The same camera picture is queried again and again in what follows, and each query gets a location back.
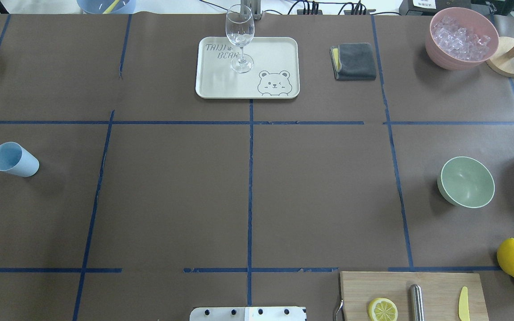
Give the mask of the green bowl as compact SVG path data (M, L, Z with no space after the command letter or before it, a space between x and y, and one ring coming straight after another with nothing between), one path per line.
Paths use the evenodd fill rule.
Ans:
M494 197L494 179L490 171L476 159L457 156L442 166L437 188L443 198L455 206L479 209Z

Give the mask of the pink bowl of ice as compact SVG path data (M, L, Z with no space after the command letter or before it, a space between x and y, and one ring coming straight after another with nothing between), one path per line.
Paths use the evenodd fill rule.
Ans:
M426 52L447 70L475 67L496 53L498 31L487 17L469 8L445 8L430 22Z

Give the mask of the blue bowl with fork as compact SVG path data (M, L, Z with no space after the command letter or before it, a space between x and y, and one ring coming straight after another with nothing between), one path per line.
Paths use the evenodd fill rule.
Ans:
M103 14L116 0L77 0L77 5L86 14ZM118 0L109 14L132 14L136 0Z

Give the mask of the wooden cutting board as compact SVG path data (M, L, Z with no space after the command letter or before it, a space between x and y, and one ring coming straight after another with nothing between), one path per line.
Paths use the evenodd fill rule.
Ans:
M468 288L470 319L489 319L477 273L340 272L345 320L369 321L369 304L377 297L385 297L396 304L399 321L410 321L410 287L413 284L422 289L426 321L458 321L458 302L463 286Z

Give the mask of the yellow plastic knife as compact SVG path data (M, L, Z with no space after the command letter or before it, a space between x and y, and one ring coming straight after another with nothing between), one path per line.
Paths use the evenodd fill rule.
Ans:
M468 287L463 286L458 298L458 317L461 321L470 321Z

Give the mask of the grey folded cloth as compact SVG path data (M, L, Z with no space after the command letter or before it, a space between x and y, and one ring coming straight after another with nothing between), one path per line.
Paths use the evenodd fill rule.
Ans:
M330 48L337 81L374 81L377 69L369 43L341 43Z

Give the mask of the lemon half slice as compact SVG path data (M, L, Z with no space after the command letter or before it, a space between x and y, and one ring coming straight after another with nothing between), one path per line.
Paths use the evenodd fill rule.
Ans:
M397 321L398 308L393 301L376 297L369 303L367 314L371 321Z

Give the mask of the cream bear serving tray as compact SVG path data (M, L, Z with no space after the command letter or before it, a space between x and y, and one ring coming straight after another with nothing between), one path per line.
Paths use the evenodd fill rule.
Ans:
M294 99L300 93L298 45L289 37L255 37L245 48L248 73L231 69L240 50L226 37L199 43L195 91L204 99Z

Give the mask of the clear wine glass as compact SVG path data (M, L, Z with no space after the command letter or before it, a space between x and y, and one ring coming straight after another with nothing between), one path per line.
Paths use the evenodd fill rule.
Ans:
M253 58L245 53L244 48L253 40L254 34L251 8L245 4L231 6L226 14L226 35L228 40L240 49L239 56L231 61L233 71L244 74L253 69Z

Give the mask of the light blue cup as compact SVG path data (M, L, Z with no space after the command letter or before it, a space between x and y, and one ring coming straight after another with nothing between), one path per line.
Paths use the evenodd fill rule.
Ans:
M0 145L0 172L19 177L31 177L40 167L40 163L30 152L16 142Z

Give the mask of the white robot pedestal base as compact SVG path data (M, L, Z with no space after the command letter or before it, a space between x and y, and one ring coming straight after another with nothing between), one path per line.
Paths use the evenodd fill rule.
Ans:
M198 307L190 321L306 321L306 308L298 306Z

